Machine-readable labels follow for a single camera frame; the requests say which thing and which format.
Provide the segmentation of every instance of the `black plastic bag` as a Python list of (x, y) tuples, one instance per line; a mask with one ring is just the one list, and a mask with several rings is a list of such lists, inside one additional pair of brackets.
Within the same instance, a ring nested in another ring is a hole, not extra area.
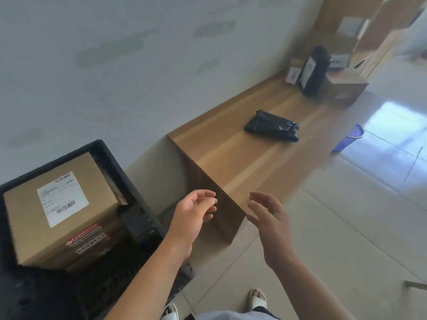
[(287, 140), (289, 142), (299, 141), (296, 135), (299, 125), (296, 122), (280, 118), (262, 110), (258, 110), (243, 129), (251, 133)]

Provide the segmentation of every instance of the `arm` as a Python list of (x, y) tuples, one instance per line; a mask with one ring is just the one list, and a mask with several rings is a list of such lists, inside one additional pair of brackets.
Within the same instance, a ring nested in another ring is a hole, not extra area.
[(269, 194), (251, 192), (247, 215), (259, 230), (267, 265), (280, 280), (300, 320), (354, 320), (339, 300), (296, 256), (289, 216)]
[(176, 274), (189, 257), (202, 223), (211, 220), (211, 212), (216, 211), (214, 196), (212, 191), (197, 190), (178, 203), (162, 243), (105, 320), (160, 319)]

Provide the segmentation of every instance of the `wooden counter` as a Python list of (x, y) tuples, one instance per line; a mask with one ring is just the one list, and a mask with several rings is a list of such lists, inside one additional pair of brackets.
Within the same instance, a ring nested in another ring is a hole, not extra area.
[[(216, 191), (218, 231), (231, 242), (245, 217), (250, 191), (285, 202), (321, 164), (366, 106), (317, 103), (282, 75), (267, 79), (174, 130), (168, 137), (188, 160), (191, 188)], [(258, 109), (300, 124), (297, 143), (249, 134), (243, 126)]]

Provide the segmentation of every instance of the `forearm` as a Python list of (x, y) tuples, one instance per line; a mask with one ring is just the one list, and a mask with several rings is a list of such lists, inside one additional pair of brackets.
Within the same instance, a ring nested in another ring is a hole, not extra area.
[(272, 269), (300, 320), (354, 320), (295, 254), (281, 254)]
[(167, 239), (136, 274), (105, 320), (158, 320), (183, 263), (182, 252)]

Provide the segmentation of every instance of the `blue basket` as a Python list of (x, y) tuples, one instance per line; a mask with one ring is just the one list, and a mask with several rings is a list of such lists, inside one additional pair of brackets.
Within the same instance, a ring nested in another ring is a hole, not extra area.
[(333, 153), (338, 153), (350, 144), (352, 144), (356, 139), (360, 139), (365, 134), (365, 130), (362, 128), (360, 124), (356, 124), (350, 132), (345, 136), (341, 142), (336, 145), (336, 147), (332, 150)]

